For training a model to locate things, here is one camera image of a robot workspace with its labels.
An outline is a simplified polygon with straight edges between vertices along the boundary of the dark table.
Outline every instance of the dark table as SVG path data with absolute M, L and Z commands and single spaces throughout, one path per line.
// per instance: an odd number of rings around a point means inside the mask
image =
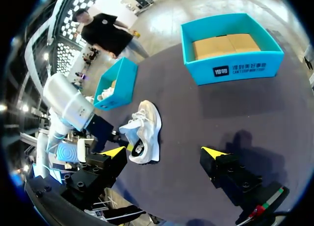
M 132 103 L 102 117 L 118 129 L 142 100 L 155 103 L 162 118 L 160 162 L 128 161 L 114 189 L 165 220 L 234 225 L 240 207 L 214 188 L 199 164 L 200 148 L 207 146 L 239 154 L 264 184 L 287 186 L 290 194 L 279 209 L 291 209 L 313 170 L 314 96 L 289 44 L 272 34 L 285 51 L 273 78 L 197 86 L 183 65 L 181 44 L 139 63 Z

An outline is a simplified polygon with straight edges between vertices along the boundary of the blue box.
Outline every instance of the blue box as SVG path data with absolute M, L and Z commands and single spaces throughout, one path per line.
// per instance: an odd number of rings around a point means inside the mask
M 100 78 L 94 96 L 94 106 L 108 111 L 115 107 L 126 105 L 132 101 L 137 65 L 123 57 L 112 65 Z M 113 94 L 102 101 L 97 100 L 103 90 L 111 87 L 116 80 Z
M 250 34 L 261 51 L 195 59 L 193 42 L 230 34 Z M 181 25 L 183 62 L 197 85 L 275 76 L 284 52 L 272 36 L 246 13 L 223 14 Z

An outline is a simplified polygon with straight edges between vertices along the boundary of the black t-shirt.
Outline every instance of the black t-shirt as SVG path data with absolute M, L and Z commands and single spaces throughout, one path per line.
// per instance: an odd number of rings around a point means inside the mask
M 82 38 L 90 45 L 97 44 L 104 50 L 118 56 L 130 43 L 133 36 L 113 24 L 117 17 L 108 14 L 98 14 L 94 20 L 83 27 Z

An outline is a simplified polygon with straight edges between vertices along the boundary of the shoe lace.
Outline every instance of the shoe lace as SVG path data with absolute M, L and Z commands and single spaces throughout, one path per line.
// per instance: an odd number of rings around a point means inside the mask
M 129 123 L 137 120 L 141 122 L 142 126 L 144 126 L 145 120 L 149 121 L 149 119 L 146 117 L 146 112 L 144 109 L 140 109 L 138 112 L 133 113 L 132 120 L 129 120 Z

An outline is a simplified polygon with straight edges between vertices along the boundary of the shoe insole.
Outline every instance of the shoe insole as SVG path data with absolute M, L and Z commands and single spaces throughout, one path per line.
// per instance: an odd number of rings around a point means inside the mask
M 132 156 L 140 156 L 143 154 L 144 149 L 145 149 L 144 144 L 143 144 L 142 140 L 139 139 L 136 142 L 136 144 L 134 145 L 134 148 L 131 151 L 131 155 Z

